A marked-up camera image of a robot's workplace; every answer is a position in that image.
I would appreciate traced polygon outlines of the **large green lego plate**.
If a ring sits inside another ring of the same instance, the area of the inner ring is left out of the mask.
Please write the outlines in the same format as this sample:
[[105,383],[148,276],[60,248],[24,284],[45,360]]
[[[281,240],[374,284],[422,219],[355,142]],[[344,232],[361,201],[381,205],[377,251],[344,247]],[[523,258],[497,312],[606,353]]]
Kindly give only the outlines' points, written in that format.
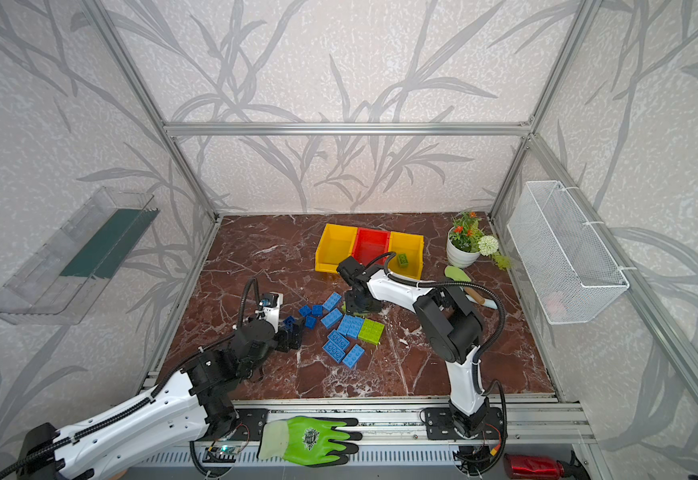
[[358,339],[373,345],[379,345],[385,325],[383,323],[365,319],[358,333]]

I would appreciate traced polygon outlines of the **small green lego brick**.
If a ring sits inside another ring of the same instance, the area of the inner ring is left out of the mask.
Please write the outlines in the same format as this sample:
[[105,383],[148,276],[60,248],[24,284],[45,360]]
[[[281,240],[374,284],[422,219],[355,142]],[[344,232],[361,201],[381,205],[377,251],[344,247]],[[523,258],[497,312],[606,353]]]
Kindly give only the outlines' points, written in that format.
[[407,268],[409,266],[409,261],[408,261],[408,257],[406,254],[400,253],[396,256],[396,259],[397,259],[398,265],[401,268]]

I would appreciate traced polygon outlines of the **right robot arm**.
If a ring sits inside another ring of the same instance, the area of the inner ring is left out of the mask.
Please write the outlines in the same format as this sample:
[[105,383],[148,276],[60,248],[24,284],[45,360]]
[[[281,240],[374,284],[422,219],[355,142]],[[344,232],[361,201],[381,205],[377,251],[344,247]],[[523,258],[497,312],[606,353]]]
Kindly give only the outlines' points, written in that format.
[[[337,273],[349,286],[345,292],[346,312],[377,313],[394,304],[414,313],[434,353],[446,363],[449,383],[449,409],[457,434],[465,439],[478,435],[486,423],[490,407],[488,390],[482,385],[481,356],[497,341],[506,323],[506,311],[490,290],[472,282],[445,279],[424,281],[391,271],[393,252],[368,265],[349,256]],[[482,339],[484,317],[476,310],[472,289],[490,298],[498,312],[499,325]]]

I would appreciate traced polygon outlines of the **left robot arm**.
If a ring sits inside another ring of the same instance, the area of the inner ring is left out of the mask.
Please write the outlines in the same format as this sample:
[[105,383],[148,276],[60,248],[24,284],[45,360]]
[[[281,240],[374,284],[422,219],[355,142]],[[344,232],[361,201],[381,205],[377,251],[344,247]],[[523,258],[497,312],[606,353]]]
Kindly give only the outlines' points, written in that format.
[[252,320],[193,354],[155,387],[88,420],[44,423],[0,479],[105,479],[182,442],[223,438],[242,421],[229,395],[274,351],[297,350],[300,320]]

